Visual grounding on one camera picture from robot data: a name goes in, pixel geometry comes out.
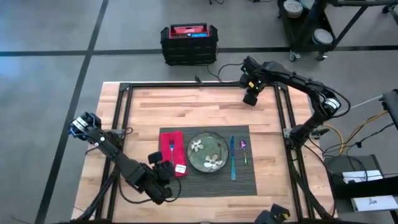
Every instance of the concrete floor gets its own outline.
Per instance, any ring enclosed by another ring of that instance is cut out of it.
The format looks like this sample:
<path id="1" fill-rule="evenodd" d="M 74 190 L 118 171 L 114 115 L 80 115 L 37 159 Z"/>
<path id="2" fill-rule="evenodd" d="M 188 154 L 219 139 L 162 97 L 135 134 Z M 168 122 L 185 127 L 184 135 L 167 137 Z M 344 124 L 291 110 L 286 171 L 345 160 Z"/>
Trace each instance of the concrete floor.
<path id="1" fill-rule="evenodd" d="M 102 1 L 0 0 L 0 52 L 28 50 L 86 50 Z M 339 32 L 358 8 L 329 7 L 332 26 Z M 398 45 L 398 27 L 380 7 L 369 8 L 341 42 L 341 46 Z M 219 30 L 220 47 L 286 47 L 283 25 L 275 18 L 275 2 L 254 4 L 226 0 L 210 6 L 207 0 L 110 0 L 97 50 L 159 49 L 159 32 L 170 24 L 207 22 Z M 317 62 L 312 54 L 295 63 L 288 53 L 219 54 L 211 68 L 239 63 L 252 55 L 258 61 L 275 60 L 288 69 L 312 77 L 346 95 L 353 105 L 397 88 L 397 51 L 330 52 Z M 49 176 L 62 125 L 84 56 L 0 57 L 0 222 L 33 223 Z M 238 67 L 221 77 L 239 78 Z M 105 81 L 212 80 L 200 67 L 169 67 L 162 55 L 93 56 L 76 114 L 94 111 Z M 378 113 L 373 101 L 331 123 L 347 136 L 364 119 Z M 358 135 L 361 139 L 391 119 L 381 118 Z M 397 172 L 397 130 L 390 128 L 353 149 L 352 155 L 375 154 L 383 172 Z M 327 134 L 322 147 L 336 144 Z M 84 161 L 86 144 L 69 139 L 46 223 L 70 218 Z M 386 212 L 342 213 L 345 220 L 392 223 Z"/>

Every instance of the black equipment box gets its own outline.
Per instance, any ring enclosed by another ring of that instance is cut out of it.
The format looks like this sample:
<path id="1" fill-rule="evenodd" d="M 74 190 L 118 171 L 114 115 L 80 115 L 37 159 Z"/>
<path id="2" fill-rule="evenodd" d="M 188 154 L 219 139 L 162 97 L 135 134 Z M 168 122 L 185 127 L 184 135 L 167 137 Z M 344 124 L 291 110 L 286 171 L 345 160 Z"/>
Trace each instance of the black equipment box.
<path id="1" fill-rule="evenodd" d="M 177 24 L 160 33 L 168 65 L 208 65 L 216 61 L 217 29 L 205 23 Z"/>

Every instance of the blue knife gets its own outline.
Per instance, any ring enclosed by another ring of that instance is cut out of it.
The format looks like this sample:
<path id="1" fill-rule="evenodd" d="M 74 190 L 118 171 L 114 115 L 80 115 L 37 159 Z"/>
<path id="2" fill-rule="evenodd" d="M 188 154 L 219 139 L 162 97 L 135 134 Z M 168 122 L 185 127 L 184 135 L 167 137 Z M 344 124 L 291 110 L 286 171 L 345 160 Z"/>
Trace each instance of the blue knife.
<path id="1" fill-rule="evenodd" d="M 236 180 L 236 174 L 235 174 L 235 151 L 234 151 L 234 136 L 231 137 L 231 140 L 229 142 L 230 148 L 231 148 L 231 180 Z"/>

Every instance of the gray ceramic plate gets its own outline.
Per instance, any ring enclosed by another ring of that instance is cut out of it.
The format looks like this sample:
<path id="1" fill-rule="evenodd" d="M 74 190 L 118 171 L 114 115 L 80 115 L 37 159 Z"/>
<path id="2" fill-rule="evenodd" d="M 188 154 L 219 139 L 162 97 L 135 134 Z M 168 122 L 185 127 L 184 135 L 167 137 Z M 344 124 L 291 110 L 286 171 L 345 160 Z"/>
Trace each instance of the gray ceramic plate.
<path id="1" fill-rule="evenodd" d="M 188 144 L 187 155 L 191 165 L 202 172 L 215 172 L 228 160 L 228 144 L 216 133 L 201 133 Z"/>

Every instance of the fork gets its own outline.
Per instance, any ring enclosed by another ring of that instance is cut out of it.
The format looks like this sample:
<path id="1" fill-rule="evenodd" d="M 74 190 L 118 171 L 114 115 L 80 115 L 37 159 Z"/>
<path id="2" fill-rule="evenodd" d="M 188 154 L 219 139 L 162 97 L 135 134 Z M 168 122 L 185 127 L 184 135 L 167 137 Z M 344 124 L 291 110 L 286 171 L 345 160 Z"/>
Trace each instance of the fork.
<path id="1" fill-rule="evenodd" d="M 174 140 L 170 139 L 169 140 L 169 147 L 170 147 L 170 151 L 172 151 L 172 164 L 174 166 L 174 156 L 173 156 L 173 150 L 174 150 Z"/>

